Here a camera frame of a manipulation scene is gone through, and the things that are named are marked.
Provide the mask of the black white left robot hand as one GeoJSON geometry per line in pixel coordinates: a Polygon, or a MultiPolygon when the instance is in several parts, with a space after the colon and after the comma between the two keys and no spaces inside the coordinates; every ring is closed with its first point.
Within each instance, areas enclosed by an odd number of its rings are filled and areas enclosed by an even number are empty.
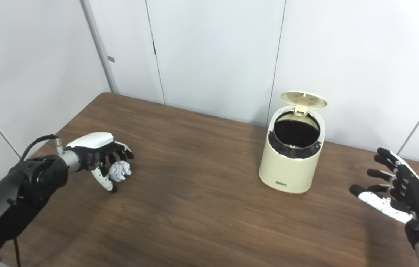
{"type": "Polygon", "coordinates": [[[96,181],[110,193],[116,193],[117,186],[106,167],[129,166],[127,160],[133,159],[132,150],[125,144],[114,140],[109,132],[93,132],[67,144],[59,156],[68,165],[69,173],[89,171],[96,181]]]}

